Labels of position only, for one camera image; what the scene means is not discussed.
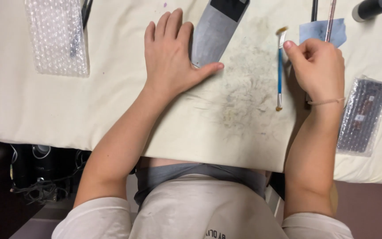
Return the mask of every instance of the white t-shirt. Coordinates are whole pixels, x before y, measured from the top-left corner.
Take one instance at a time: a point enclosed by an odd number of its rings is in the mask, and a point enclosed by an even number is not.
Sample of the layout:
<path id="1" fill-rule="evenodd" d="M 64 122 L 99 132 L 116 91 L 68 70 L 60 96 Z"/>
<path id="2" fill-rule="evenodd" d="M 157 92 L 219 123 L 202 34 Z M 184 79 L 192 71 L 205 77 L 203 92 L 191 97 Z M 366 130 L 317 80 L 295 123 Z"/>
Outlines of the white t-shirt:
<path id="1" fill-rule="evenodd" d="M 263 198 L 248 187 L 199 174 L 156 187 L 133 225 L 129 208 L 120 198 L 88 201 L 67 215 L 52 238 L 353 238 L 340 221 L 312 213 L 294 214 L 281 228 Z"/>

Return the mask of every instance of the white cloth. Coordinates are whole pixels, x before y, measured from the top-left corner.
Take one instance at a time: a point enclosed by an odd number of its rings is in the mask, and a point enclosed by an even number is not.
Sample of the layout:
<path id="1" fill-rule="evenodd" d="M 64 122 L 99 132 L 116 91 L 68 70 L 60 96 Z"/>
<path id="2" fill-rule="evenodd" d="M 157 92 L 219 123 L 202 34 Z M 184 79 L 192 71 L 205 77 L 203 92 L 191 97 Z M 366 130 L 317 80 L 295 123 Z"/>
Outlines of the white cloth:
<path id="1" fill-rule="evenodd" d="M 40 75 L 34 70 L 23 1 L 0 0 L 0 141 L 92 150 L 139 94 L 146 79 L 144 30 L 165 11 L 182 7 L 195 25 L 208 0 L 94 1 L 87 32 L 88 79 Z M 357 23 L 360 0 L 338 1 L 345 18 L 346 93 L 354 77 L 382 80 L 382 14 Z M 318 19 L 330 1 L 320 0 Z M 298 42 L 311 1 L 251 1 L 221 62 L 223 73 L 183 94 L 163 114 L 145 152 L 154 156 L 283 171 L 296 109 L 287 85 L 276 112 L 277 29 Z M 371 158 L 338 156 L 336 180 L 382 182 L 382 122 Z"/>
<path id="2" fill-rule="evenodd" d="M 100 198 L 73 209 L 52 238 L 353 238 L 340 221 L 312 213 L 286 218 L 283 229 L 248 187 L 191 174 L 156 187 L 133 226 L 126 200 Z"/>

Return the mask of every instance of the blue paintbrush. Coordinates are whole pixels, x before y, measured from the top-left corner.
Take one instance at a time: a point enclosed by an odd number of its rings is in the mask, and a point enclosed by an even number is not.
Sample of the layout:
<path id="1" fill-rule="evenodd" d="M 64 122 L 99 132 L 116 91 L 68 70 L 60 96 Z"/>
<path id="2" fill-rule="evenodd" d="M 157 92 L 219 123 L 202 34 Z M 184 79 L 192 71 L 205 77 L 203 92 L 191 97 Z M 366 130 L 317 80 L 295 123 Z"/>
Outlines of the blue paintbrush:
<path id="1" fill-rule="evenodd" d="M 287 33 L 288 27 L 283 27 L 276 32 L 279 36 L 279 47 L 278 47 L 278 106 L 276 111 L 282 110 L 282 49 L 285 42 L 285 34 Z"/>

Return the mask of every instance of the hand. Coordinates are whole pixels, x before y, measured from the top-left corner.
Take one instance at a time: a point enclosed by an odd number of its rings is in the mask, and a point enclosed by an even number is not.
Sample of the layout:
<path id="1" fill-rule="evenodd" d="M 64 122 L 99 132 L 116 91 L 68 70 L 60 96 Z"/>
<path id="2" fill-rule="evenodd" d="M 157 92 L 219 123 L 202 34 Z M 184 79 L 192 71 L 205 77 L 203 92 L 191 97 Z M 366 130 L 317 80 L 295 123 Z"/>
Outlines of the hand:
<path id="1" fill-rule="evenodd" d="M 314 102 L 344 98 L 344 58 L 333 44 L 311 38 L 300 46 L 286 41 L 284 49 L 300 87 Z"/>
<path id="2" fill-rule="evenodd" d="M 188 45 L 193 24 L 182 24 L 182 14 L 180 8 L 172 14 L 167 12 L 157 26 L 150 22 L 145 31 L 145 87 L 169 100 L 224 68 L 220 62 L 207 64 L 201 69 L 191 64 Z"/>

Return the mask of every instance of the left hand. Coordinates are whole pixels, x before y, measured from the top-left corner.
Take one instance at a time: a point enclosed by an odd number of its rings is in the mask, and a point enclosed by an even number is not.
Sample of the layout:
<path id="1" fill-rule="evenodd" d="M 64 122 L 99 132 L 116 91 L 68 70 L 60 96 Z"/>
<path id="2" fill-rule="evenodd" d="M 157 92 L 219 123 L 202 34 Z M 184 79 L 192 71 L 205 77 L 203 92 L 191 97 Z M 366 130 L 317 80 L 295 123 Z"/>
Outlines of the left hand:
<path id="1" fill-rule="evenodd" d="M 150 22 L 145 31 L 147 81 L 144 88 L 172 100 L 224 68 L 213 62 L 198 69 L 191 64 L 188 45 L 193 24 L 182 24 L 182 9 L 162 15 L 157 26 Z"/>

